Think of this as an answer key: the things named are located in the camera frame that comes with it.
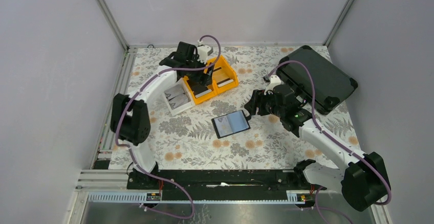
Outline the white plastic bin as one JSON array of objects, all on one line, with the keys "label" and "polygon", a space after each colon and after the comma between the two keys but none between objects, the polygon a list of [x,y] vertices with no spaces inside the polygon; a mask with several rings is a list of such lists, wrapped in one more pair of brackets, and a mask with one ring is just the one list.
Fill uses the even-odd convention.
[{"label": "white plastic bin", "polygon": [[191,93],[183,79],[180,79],[163,92],[163,100],[173,117],[195,106]]}]

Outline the black leather card holder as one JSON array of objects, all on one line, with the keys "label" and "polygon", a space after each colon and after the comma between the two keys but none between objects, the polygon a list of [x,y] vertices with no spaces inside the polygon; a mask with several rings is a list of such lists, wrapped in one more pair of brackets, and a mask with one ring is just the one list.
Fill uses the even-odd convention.
[{"label": "black leather card holder", "polygon": [[[234,135],[236,133],[243,132],[243,131],[250,129],[250,125],[248,123],[248,120],[245,116],[245,113],[242,110],[234,111],[232,113],[225,114],[222,116],[227,116],[227,118],[230,122],[231,128],[232,128],[232,133],[230,135],[225,136],[225,137],[228,137],[228,136]],[[215,118],[211,119],[214,131],[216,133],[217,138],[221,139],[218,137],[218,133],[216,132],[214,119]]]}]

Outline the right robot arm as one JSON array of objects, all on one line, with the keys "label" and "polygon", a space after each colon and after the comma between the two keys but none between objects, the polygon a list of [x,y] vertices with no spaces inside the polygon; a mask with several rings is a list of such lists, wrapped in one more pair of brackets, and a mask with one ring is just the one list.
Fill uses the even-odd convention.
[{"label": "right robot arm", "polygon": [[387,205],[392,200],[383,158],[376,152],[367,154],[346,145],[315,118],[313,110],[304,108],[291,88],[281,84],[272,89],[255,89],[244,108],[248,118],[277,116],[287,131],[315,146],[336,165],[330,168],[314,160],[299,162],[293,176],[298,188],[313,184],[339,192],[357,211]]}]

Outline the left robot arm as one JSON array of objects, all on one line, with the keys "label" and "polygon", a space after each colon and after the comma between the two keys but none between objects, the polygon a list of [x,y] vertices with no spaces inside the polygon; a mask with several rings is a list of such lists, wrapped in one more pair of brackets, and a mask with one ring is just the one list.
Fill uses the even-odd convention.
[{"label": "left robot arm", "polygon": [[113,98],[110,129],[115,134],[115,143],[128,149],[134,168],[141,173],[139,182],[147,189],[154,188],[159,181],[153,171],[157,162],[145,144],[151,130],[148,107],[183,77],[209,85],[212,70],[221,59],[218,52],[216,59],[208,63],[211,49],[203,44],[179,42],[177,50],[160,61],[140,88],[129,94],[118,93]]}]

